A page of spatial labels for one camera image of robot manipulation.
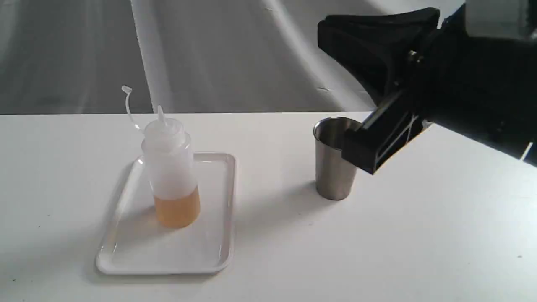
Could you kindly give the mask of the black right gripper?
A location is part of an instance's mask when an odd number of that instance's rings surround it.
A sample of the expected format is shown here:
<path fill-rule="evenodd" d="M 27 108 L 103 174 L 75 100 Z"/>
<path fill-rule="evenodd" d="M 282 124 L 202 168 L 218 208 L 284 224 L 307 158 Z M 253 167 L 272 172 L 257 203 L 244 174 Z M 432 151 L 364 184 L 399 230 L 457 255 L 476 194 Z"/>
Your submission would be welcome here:
<path fill-rule="evenodd" d="M 438 29 L 408 90 L 395 92 L 440 16 L 427 7 L 318 22 L 317 46 L 378 105 L 344 132 L 342 159 L 375 174 L 428 119 L 535 166 L 536 5 L 460 6 Z"/>

